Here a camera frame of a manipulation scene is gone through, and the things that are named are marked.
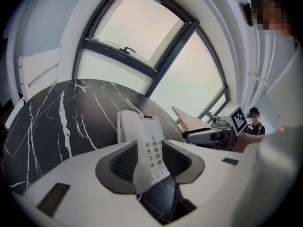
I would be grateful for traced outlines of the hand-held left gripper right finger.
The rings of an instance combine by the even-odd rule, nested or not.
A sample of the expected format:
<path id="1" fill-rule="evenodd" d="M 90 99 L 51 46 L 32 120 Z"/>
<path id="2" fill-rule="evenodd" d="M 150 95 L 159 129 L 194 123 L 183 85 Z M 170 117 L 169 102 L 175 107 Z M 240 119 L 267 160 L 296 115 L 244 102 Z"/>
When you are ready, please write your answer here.
<path id="1" fill-rule="evenodd" d="M 204 171 L 204 160 L 168 140 L 162 142 L 162 159 L 176 184 L 193 183 Z"/>

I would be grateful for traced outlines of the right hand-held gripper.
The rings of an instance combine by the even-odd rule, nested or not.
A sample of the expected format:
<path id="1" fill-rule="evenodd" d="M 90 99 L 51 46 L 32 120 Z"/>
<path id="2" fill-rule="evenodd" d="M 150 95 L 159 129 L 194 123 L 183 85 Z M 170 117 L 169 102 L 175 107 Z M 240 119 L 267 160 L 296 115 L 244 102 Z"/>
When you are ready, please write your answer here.
<path id="1" fill-rule="evenodd" d="M 222 130 L 220 137 L 217 137 L 218 133 L 216 133 L 217 145 L 222 148 L 232 148 L 247 124 L 246 116 L 240 105 L 232 106 L 214 116 L 211 126 Z M 182 137 L 188 143 L 211 143 L 212 133 L 211 128 L 199 128 L 184 131 Z"/>

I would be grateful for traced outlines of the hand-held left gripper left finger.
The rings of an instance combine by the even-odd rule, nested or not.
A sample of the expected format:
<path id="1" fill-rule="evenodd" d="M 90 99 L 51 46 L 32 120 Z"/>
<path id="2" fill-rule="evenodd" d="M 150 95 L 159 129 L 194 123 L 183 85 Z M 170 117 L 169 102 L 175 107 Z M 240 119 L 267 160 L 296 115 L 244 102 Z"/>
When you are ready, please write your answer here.
<path id="1" fill-rule="evenodd" d="M 137 141 L 102 157 L 95 168 L 99 182 L 113 193 L 135 194 L 134 170 L 138 163 Z"/>

